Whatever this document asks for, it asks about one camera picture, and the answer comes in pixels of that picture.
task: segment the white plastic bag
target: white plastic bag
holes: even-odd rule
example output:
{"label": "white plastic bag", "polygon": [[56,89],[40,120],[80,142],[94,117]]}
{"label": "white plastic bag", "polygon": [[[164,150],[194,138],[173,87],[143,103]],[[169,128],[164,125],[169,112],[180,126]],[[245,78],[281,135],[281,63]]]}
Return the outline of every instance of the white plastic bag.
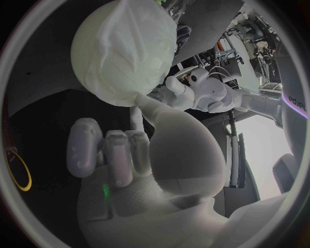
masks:
{"label": "white plastic bag", "polygon": [[146,95],[163,82],[175,49],[176,23],[161,6],[153,0],[120,0],[97,31],[81,83],[107,103],[134,106],[138,92]]}

